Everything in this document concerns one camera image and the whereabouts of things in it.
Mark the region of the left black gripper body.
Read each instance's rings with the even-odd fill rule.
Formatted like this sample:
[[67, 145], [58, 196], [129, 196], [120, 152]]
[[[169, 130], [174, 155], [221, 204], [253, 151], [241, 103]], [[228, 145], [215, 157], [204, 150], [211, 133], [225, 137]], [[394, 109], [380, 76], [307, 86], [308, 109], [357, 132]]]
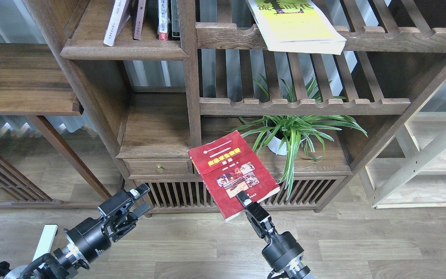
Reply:
[[128, 208], [98, 208], [101, 217], [87, 218], [67, 231], [69, 244], [64, 258], [76, 268], [88, 268], [98, 256], [106, 252], [111, 242], [117, 242], [136, 226], [138, 211]]

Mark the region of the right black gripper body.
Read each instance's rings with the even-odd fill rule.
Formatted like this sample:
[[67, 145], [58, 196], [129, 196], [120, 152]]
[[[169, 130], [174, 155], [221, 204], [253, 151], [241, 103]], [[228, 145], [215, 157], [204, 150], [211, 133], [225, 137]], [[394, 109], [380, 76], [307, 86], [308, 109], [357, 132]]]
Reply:
[[274, 272], [300, 272], [304, 249], [289, 231], [278, 234], [274, 227], [262, 228], [262, 238], [268, 243], [262, 255]]

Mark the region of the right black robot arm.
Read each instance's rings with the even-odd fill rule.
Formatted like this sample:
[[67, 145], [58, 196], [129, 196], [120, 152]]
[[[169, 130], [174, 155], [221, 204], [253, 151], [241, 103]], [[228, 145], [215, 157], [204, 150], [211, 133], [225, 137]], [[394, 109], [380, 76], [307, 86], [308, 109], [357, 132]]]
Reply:
[[267, 242], [262, 256], [272, 268], [268, 278], [272, 279], [273, 274], [277, 274], [277, 279], [313, 279], [311, 270], [301, 261], [304, 249], [293, 235], [289, 231], [278, 233], [269, 213], [257, 202], [251, 201], [246, 192], [238, 193], [237, 198], [257, 235]]

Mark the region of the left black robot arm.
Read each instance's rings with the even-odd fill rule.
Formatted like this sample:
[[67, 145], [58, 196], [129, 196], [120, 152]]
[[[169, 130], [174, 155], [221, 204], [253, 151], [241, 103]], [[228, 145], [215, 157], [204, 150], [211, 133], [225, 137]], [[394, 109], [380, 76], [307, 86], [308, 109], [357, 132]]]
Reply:
[[0, 262], [0, 277], [5, 279], [71, 279], [79, 268], [89, 269], [90, 263], [110, 249], [133, 230], [138, 219], [150, 210], [143, 202], [131, 211], [131, 207], [150, 192], [146, 184], [118, 193], [98, 206], [101, 217], [87, 218], [70, 230], [65, 230], [68, 244], [53, 253], [46, 253], [29, 265], [10, 269], [6, 261]]

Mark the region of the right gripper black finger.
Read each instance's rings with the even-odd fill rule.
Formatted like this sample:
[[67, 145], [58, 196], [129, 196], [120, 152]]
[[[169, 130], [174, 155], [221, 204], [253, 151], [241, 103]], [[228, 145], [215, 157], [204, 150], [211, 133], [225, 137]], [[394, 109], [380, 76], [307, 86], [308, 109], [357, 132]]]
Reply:
[[247, 219], [259, 237], [272, 237], [276, 233], [271, 216], [259, 203], [252, 201], [244, 191], [237, 194], [237, 199], [243, 205]]

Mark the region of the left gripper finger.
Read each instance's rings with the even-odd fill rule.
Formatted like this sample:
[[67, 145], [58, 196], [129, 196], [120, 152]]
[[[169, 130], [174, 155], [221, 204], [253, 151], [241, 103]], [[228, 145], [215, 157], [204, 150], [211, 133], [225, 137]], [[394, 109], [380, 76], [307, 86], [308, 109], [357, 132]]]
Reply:
[[137, 208], [130, 212], [130, 216], [135, 219], [139, 219], [143, 214], [147, 213], [151, 209], [151, 206], [147, 202], [141, 203]]
[[98, 206], [103, 217], [122, 217], [129, 213], [131, 206], [136, 201], [145, 196], [151, 190], [146, 184], [141, 184], [137, 188], [125, 191], [121, 189], [118, 193], [107, 199]]

